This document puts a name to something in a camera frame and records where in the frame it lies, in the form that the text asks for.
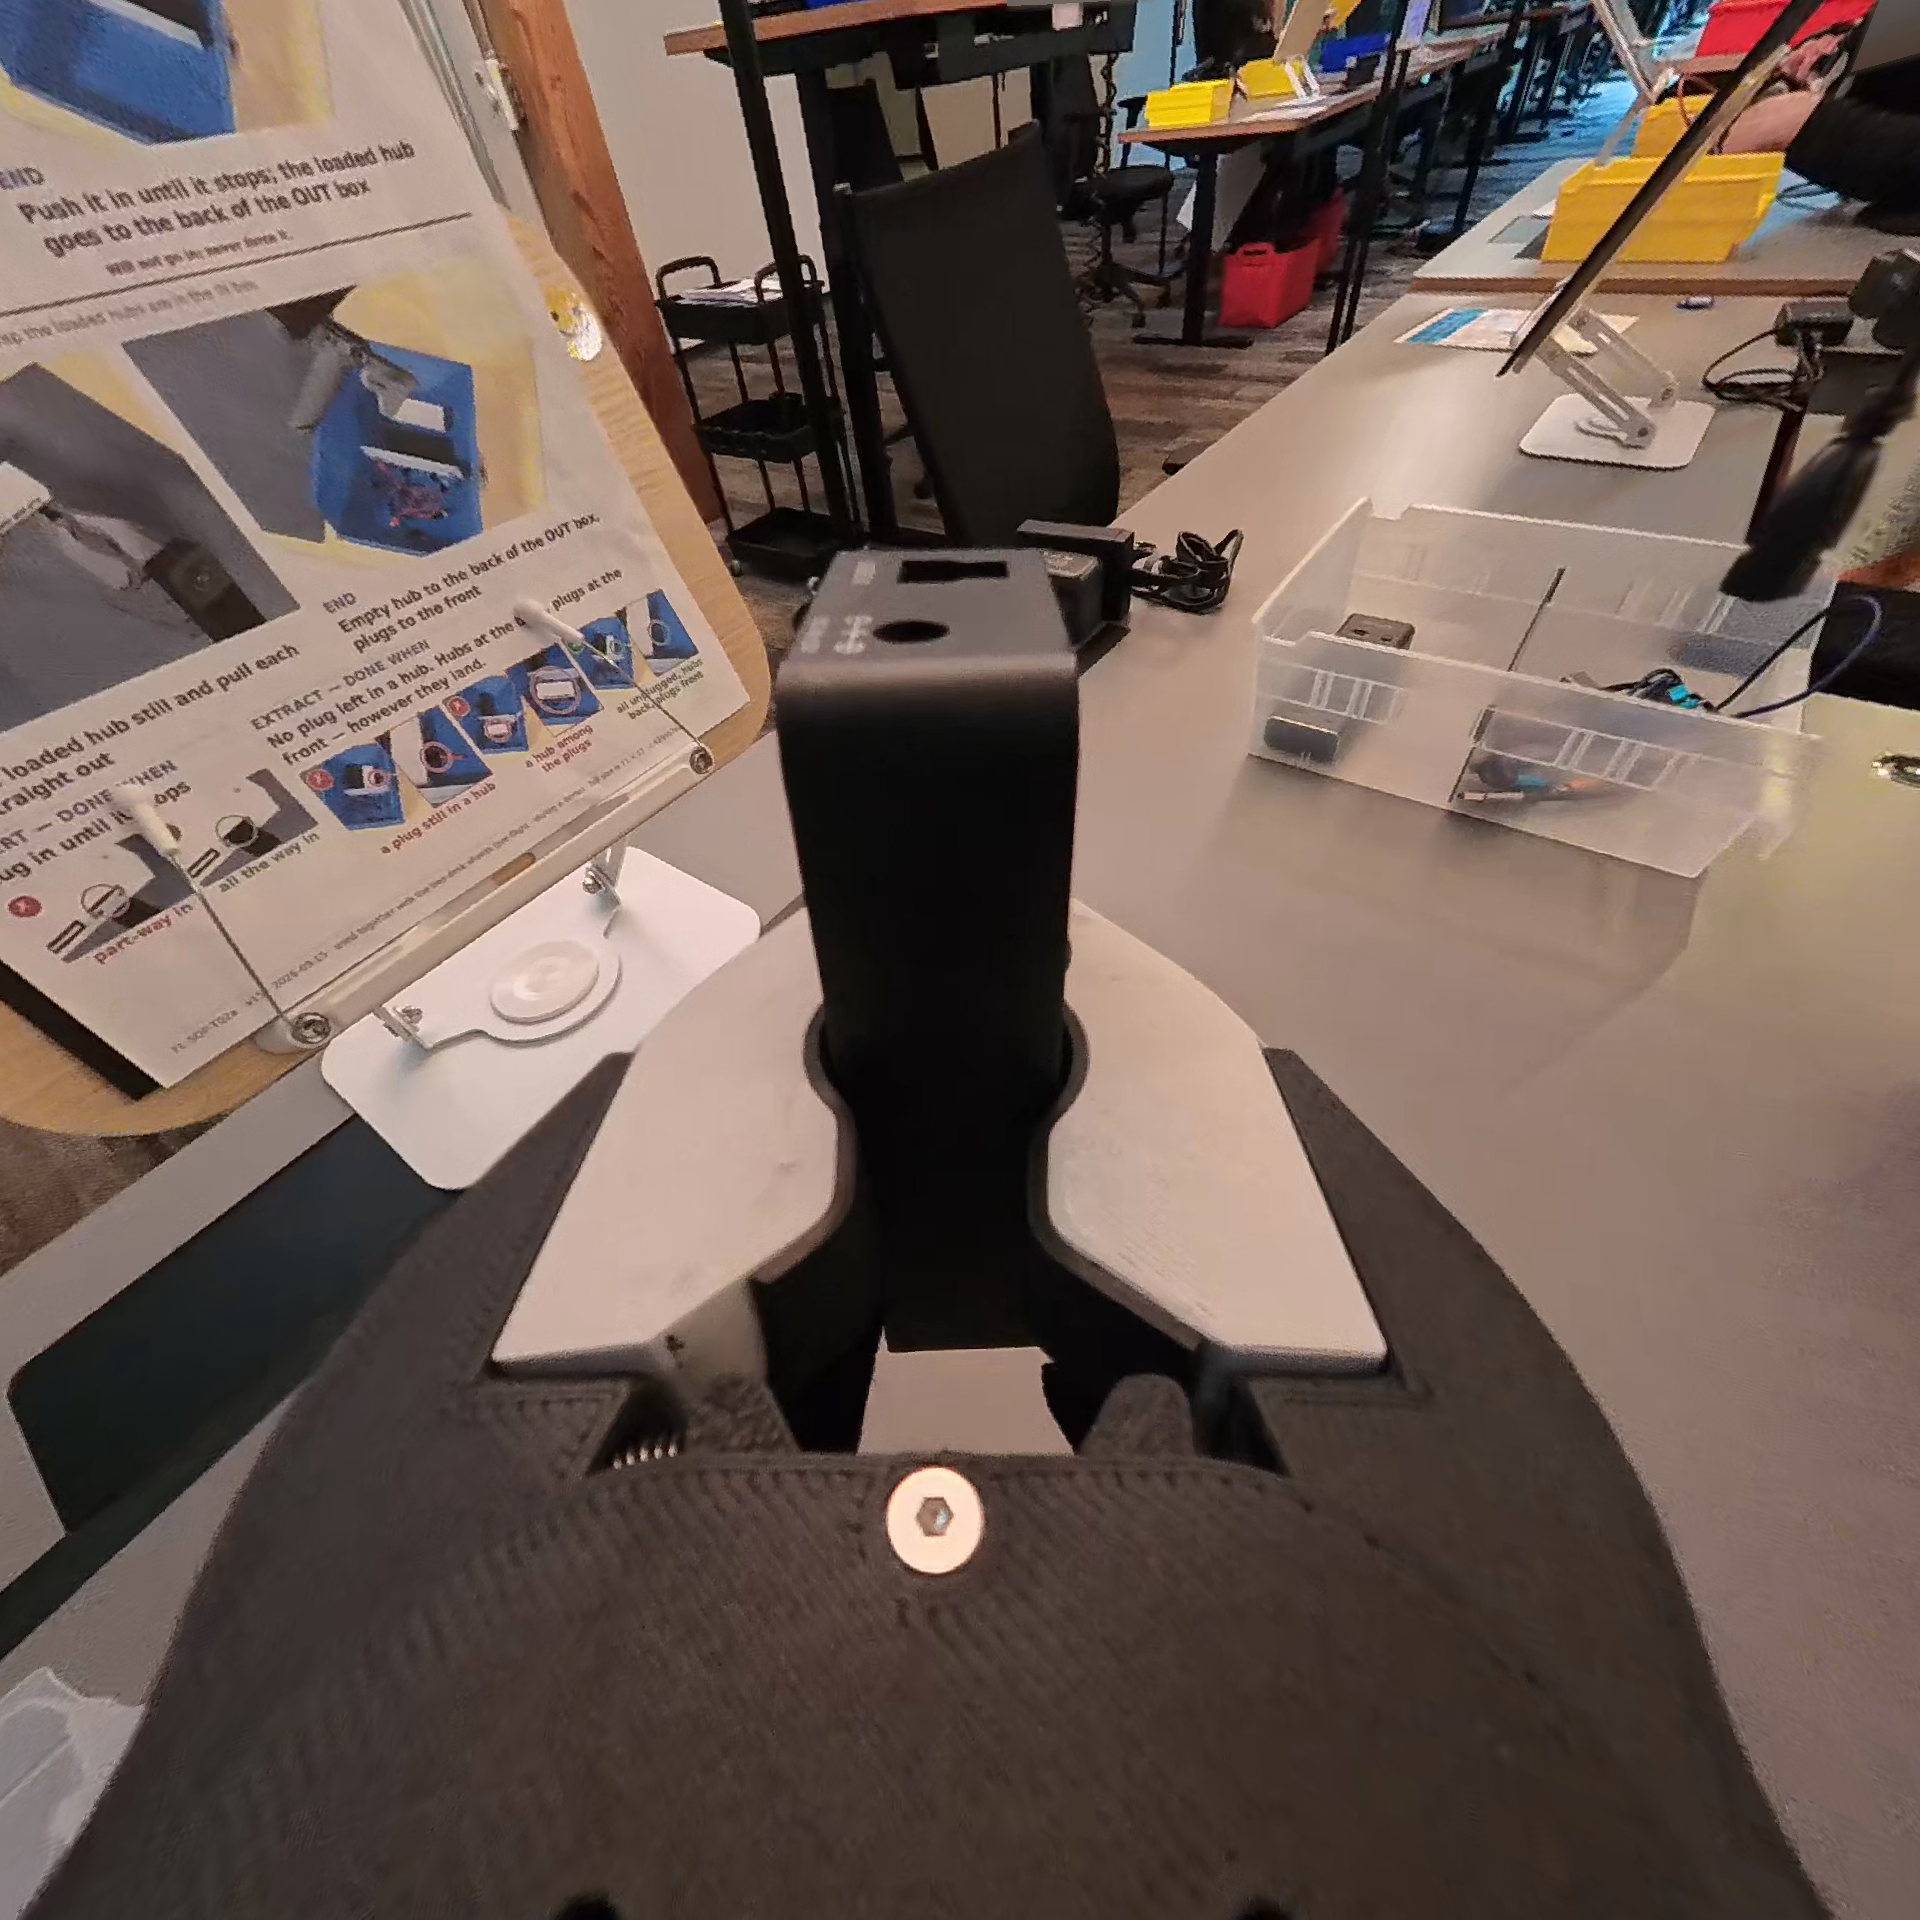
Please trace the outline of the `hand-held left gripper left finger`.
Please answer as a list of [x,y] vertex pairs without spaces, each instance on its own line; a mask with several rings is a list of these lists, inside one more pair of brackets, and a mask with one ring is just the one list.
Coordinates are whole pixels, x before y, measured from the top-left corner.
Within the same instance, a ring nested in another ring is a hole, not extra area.
[[846,1221],[855,1131],[817,1057],[798,909],[634,1046],[490,1358],[508,1376],[768,1377],[775,1283]]

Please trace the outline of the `large yellow storage bin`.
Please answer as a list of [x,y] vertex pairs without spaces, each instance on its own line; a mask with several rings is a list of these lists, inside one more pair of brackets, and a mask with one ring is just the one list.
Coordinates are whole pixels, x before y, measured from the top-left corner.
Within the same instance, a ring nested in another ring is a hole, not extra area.
[[1631,230],[1608,253],[1613,262],[1722,262],[1762,225],[1785,173],[1778,151],[1706,151],[1654,195],[1650,186],[1666,175],[1663,161],[1663,155],[1582,161],[1556,189],[1540,258],[1576,264],[1633,211]]

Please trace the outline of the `printed instruction sheet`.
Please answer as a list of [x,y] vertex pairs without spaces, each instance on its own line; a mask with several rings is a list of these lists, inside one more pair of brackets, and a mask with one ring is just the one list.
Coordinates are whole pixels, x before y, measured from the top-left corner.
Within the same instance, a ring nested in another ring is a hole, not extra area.
[[151,1097],[746,689],[409,5],[5,5],[5,1005]]

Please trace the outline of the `black office chair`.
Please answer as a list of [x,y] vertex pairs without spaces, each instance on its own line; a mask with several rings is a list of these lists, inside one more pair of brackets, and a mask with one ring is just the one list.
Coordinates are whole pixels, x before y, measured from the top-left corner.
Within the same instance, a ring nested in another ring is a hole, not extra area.
[[1111,523],[1113,411],[1040,126],[927,175],[841,189],[836,211],[948,538]]

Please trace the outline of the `dark cloth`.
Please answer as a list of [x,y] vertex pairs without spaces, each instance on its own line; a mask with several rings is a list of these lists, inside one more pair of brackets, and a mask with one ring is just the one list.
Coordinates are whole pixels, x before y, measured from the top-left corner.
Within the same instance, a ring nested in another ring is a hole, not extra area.
[[1917,711],[1917,591],[1838,582],[1808,667],[1813,693]]

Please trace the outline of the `wooden display board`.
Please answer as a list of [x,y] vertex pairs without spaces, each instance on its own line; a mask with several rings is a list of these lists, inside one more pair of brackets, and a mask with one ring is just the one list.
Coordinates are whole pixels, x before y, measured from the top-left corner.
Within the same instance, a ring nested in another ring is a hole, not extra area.
[[751,614],[489,209],[5,323],[5,1122],[143,1136],[744,747]]

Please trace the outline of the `wooden post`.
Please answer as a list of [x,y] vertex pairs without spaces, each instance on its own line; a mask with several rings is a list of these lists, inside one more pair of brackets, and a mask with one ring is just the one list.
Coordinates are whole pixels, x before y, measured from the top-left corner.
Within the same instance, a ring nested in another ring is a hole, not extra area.
[[482,1],[524,129],[519,155],[543,225],[583,285],[704,520],[724,497],[698,443],[674,349],[655,310],[608,134],[561,1]]

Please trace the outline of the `white board stand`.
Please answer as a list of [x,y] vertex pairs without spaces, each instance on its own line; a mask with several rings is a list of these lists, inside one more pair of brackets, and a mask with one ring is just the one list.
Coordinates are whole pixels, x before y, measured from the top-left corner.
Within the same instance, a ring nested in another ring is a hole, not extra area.
[[761,935],[647,853],[576,870],[326,1045],[326,1088],[428,1186],[474,1183],[606,1055]]

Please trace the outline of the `black tripod stand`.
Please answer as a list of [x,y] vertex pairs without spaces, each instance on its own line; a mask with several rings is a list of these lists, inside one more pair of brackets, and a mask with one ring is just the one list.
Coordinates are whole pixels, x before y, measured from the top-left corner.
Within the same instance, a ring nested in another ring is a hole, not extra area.
[[1876,255],[1860,274],[1848,307],[1879,346],[1879,369],[1838,435],[1783,479],[1756,517],[1743,549],[1719,587],[1748,603],[1799,593],[1816,561],[1856,517],[1887,435],[1914,406],[1917,385],[1917,253],[1902,246]]

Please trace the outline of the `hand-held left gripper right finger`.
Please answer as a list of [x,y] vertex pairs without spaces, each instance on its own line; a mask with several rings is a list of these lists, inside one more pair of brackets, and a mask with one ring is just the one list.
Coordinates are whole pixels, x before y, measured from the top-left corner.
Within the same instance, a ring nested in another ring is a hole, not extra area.
[[1058,1258],[1225,1370],[1381,1370],[1376,1310],[1255,1029],[1079,899],[1066,931],[1072,1057],[1040,1174]]

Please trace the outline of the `black utility cart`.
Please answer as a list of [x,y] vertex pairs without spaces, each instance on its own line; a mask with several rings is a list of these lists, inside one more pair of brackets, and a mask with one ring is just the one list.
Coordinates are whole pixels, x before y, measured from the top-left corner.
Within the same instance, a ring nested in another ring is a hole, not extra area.
[[799,258],[790,303],[775,264],[724,279],[711,255],[655,272],[655,313],[693,432],[722,495],[733,570],[804,584],[836,551],[825,478],[848,479],[826,287]]

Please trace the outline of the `clear plastic organizer box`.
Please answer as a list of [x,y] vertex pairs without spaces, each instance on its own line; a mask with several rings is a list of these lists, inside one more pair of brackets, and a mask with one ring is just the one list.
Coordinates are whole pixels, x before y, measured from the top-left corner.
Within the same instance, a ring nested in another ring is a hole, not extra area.
[[[1836,579],[1745,603],[1735,549],[1358,501],[1255,617],[1247,751],[1464,819],[1696,877],[1780,843],[1816,757],[1808,667]],[[1337,637],[1348,613],[1405,651]],[[1268,713],[1342,723],[1330,769],[1262,751]]]

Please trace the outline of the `tablet with white stand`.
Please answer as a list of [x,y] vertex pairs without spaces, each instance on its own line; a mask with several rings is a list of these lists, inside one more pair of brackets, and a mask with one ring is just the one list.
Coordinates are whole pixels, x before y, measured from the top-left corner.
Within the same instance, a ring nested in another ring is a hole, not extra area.
[[[1737,115],[1774,81],[1791,33],[1816,1],[1791,1],[1742,58],[1729,83],[1700,106],[1669,145],[1663,184],[1692,159],[1713,153]],[[1636,222],[1626,211],[1600,249],[1574,262],[1506,353],[1501,374],[1529,365],[1546,367],[1566,389],[1520,441],[1521,453],[1564,463],[1608,463],[1646,471],[1677,471],[1692,463],[1712,422],[1712,406],[1677,397],[1670,371],[1660,367],[1631,331],[1621,331],[1594,307],[1600,281],[1616,264],[1608,253]]]

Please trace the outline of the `black stool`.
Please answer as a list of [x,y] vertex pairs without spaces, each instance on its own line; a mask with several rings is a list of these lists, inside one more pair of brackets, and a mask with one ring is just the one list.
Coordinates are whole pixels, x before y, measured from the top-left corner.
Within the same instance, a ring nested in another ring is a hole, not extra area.
[[[1172,253],[1172,184],[1175,173],[1165,165],[1111,165],[1070,181],[1061,205],[1070,225],[1085,225],[1095,238],[1092,253],[1073,281],[1080,306],[1125,303],[1133,336],[1145,333],[1146,321],[1142,287],[1158,293],[1165,306],[1184,275],[1184,262]],[[1150,266],[1137,266],[1120,258],[1120,245],[1130,246],[1137,239],[1145,216],[1153,218],[1156,253]]]

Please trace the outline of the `red storage bin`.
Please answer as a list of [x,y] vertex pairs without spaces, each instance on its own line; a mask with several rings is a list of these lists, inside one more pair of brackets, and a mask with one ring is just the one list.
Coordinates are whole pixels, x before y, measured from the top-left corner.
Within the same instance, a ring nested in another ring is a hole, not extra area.
[[[1696,40],[1693,58],[1716,63],[1743,58],[1786,8],[1786,1],[1712,1]],[[1873,8],[1876,1],[1822,1],[1800,21],[1791,33],[1791,43],[1848,31],[1857,21],[1872,16]]]
[[1335,186],[1296,207],[1271,233],[1236,242],[1220,262],[1216,321],[1225,329],[1277,329],[1301,314],[1317,283],[1332,274],[1348,194]]

